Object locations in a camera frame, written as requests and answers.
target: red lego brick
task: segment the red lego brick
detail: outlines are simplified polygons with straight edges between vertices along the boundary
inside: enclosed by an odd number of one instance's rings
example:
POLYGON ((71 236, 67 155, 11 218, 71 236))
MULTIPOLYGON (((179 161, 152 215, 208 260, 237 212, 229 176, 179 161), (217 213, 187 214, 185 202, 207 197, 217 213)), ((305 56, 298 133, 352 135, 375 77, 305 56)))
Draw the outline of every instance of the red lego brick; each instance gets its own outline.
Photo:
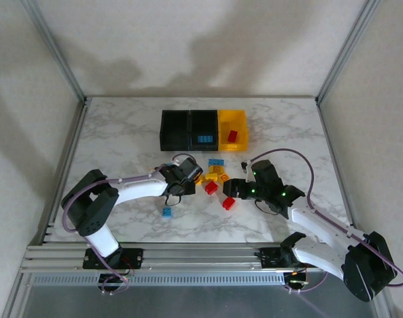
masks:
POLYGON ((208 195, 212 195, 217 190, 217 184, 213 181, 210 181, 204 190, 208 195))
POLYGON ((237 139, 237 131, 230 131, 228 135, 229 142, 235 142, 237 139))
POLYGON ((235 204, 235 200, 232 197, 228 197, 223 203, 222 206, 225 210, 229 211, 230 208, 235 204))

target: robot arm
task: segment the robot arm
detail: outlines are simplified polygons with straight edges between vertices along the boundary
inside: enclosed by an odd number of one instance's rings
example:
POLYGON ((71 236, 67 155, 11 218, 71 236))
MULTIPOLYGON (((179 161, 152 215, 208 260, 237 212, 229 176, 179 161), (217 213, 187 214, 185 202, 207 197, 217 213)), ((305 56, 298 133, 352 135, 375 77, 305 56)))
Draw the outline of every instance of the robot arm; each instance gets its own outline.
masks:
POLYGON ((114 206, 140 197, 166 196, 167 200, 170 195, 194 194, 194 180, 202 172, 191 158, 161 165, 147 176, 124 180, 107 180, 100 170, 92 170, 62 200, 64 216, 69 216, 75 231, 114 266, 115 260, 109 258, 113 258, 120 245, 105 224, 114 206), (109 183, 123 185, 116 189, 109 183))
POLYGON ((304 192, 283 184, 269 160, 258 161, 249 168, 256 181, 228 180, 224 183, 224 194, 264 201, 271 211, 303 226, 324 242, 318 243, 305 234, 293 233, 281 244, 279 257, 260 252, 260 257, 275 259, 276 264, 272 261, 269 265, 314 265, 343 280, 347 288, 363 301, 370 301, 396 277, 388 262, 365 247, 372 247, 392 262, 386 241, 381 235, 376 232, 366 235, 309 202, 304 192))

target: gray floor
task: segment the gray floor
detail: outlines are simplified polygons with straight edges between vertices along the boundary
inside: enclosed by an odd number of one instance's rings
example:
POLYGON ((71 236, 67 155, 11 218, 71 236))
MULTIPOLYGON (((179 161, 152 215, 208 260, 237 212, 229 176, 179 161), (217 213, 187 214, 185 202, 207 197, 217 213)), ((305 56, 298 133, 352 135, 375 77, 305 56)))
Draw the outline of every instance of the gray floor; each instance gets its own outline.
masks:
MULTIPOLYGON (((312 283, 322 273, 312 274, 312 283)), ((341 281, 288 295, 282 286, 134 287, 114 296, 94 287, 33 287, 26 318, 106 317, 374 317, 341 281)))

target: black mounting plate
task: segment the black mounting plate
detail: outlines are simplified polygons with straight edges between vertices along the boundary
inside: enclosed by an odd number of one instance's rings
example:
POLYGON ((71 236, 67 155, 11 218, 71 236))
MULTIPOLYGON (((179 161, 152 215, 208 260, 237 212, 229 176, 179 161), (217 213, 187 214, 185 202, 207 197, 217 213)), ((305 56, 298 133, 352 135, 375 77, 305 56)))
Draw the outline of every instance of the black mounting plate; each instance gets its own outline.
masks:
MULTIPOLYGON (((112 266, 115 270, 128 270, 129 265, 124 261, 127 260, 131 268, 139 270, 143 263, 143 249, 142 248, 123 248, 120 260, 116 266, 112 266)), ((84 270, 103 270, 106 267, 100 262, 97 255, 91 248, 85 251, 84 262, 82 263, 84 270)))

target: metal frame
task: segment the metal frame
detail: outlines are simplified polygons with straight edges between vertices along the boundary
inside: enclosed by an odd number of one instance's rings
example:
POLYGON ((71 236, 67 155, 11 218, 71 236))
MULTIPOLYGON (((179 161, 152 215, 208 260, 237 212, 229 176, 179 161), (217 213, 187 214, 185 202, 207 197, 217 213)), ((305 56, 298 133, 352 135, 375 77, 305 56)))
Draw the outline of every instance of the metal frame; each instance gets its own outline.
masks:
MULTIPOLYGON (((366 25, 370 21, 379 2, 380 0, 365 1, 364 7, 357 17, 353 28, 351 29, 343 47, 340 49, 340 52, 330 69, 318 96, 316 97, 319 116, 331 152, 331 158, 337 173, 337 179, 343 194, 343 200, 348 216, 351 219, 353 219, 351 204, 345 190, 343 176, 339 170, 339 164, 332 147, 332 142, 329 139, 327 127, 323 121, 320 107, 329 95, 333 84, 350 57, 350 54, 365 30, 366 25)), ((30 289, 38 275, 66 273, 67 275, 80 276, 85 274, 94 275, 95 273, 98 275, 103 272, 82 269, 82 260, 85 249, 87 248, 86 244, 53 242, 43 244, 44 236, 47 233, 49 234, 50 228, 54 225, 62 191, 66 183, 66 178, 91 99, 86 99, 79 83, 54 41, 36 2, 34 0, 21 0, 21 3, 41 35, 55 62, 59 66, 60 71, 72 88, 75 96, 80 100, 80 109, 77 112, 72 137, 67 146, 64 159, 62 160, 60 178, 56 185, 55 196, 48 213, 46 213, 42 220, 44 228, 40 230, 36 237, 37 239, 35 243, 39 244, 39 246, 28 246, 27 251, 25 252, 19 273, 2 316, 6 318, 21 317, 23 315, 30 289)), ((276 274, 293 270, 293 268, 263 270, 260 266, 260 261, 254 256, 254 251, 260 247, 276 247, 278 243, 127 243, 122 245, 124 247, 138 247, 144 249, 143 267, 139 270, 139 274, 141 273, 141 275, 150 275, 153 273, 170 273, 172 275, 178 273, 243 273, 257 275, 264 273, 276 274)), ((376 296, 373 303, 377 317, 395 317, 388 309, 386 291, 376 296)))
POLYGON ((343 46, 340 49, 340 52, 337 55, 324 83, 322 84, 321 89, 316 97, 318 107, 321 107, 331 88, 333 87, 335 81, 339 77, 344 65, 348 61, 353 49, 358 43, 358 40, 363 34, 363 31, 366 29, 369 21, 374 15, 374 12, 380 3, 381 0, 367 0, 359 13, 355 24, 352 26, 352 29, 349 32, 343 46))
POLYGON ((50 51, 52 57, 54 58, 54 61, 57 63, 70 88, 72 88, 72 91, 74 92, 76 98, 78 98, 78 101, 80 101, 81 103, 84 103, 85 95, 78 81, 76 80, 75 75, 72 73, 68 63, 63 57, 63 54, 58 48, 56 41, 54 41, 53 35, 50 32, 50 29, 48 28, 44 17, 42 16, 38 4, 34 0, 21 0, 21 3, 28 13, 28 16, 32 20, 38 33, 41 35, 41 38, 47 46, 47 49, 50 51))

